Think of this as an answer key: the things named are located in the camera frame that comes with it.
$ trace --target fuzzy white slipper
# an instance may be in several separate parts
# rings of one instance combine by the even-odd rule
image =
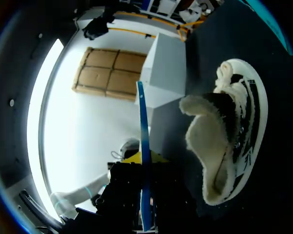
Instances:
[[[195,116],[186,134],[188,149],[203,166],[203,198],[218,205],[246,184],[264,136],[268,101],[257,72],[245,61],[230,59],[217,69],[213,93],[180,101]]]

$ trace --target white sole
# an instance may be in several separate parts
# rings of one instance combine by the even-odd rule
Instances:
[[[260,148],[260,145],[261,145],[263,137],[264,137],[267,119],[268,119],[267,94],[266,94],[264,84],[263,84],[260,76],[256,72],[256,70],[250,64],[248,64],[247,62],[245,62],[241,59],[233,58],[233,59],[227,60],[227,62],[229,62],[232,65],[234,74],[240,74],[240,75],[247,77],[248,79],[253,79],[255,81],[257,91],[258,91],[258,96],[259,96],[260,118],[259,118],[257,138],[256,138],[255,146],[253,149],[253,157],[252,157],[253,163],[244,172],[239,184],[233,190],[231,195],[224,201],[228,201],[228,200],[234,198],[236,195],[238,195],[239,192],[241,192],[241,190],[244,188],[245,184],[247,183],[247,181],[251,175],[251,171],[252,171],[253,166],[255,164],[255,161],[256,161],[256,158],[257,158],[257,155],[259,152],[259,148]]]

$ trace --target white cabinet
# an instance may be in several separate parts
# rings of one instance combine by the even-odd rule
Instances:
[[[184,97],[186,73],[185,43],[180,39],[158,34],[140,76],[146,106],[156,108]]]

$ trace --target black wall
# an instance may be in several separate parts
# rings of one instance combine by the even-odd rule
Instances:
[[[55,40],[66,45],[75,33],[76,7],[74,0],[20,4],[1,33],[0,176],[6,187],[30,173],[26,131],[32,89]]]

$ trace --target light strip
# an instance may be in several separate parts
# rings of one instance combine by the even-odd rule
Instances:
[[[50,49],[49,53],[47,54],[38,73],[34,89],[31,94],[27,119],[27,150],[30,170],[38,194],[42,200],[44,207],[46,208],[46,211],[58,221],[60,221],[60,218],[52,205],[42,176],[38,147],[38,129],[44,91],[52,69],[63,48],[64,46],[62,45],[61,41],[57,39]]]

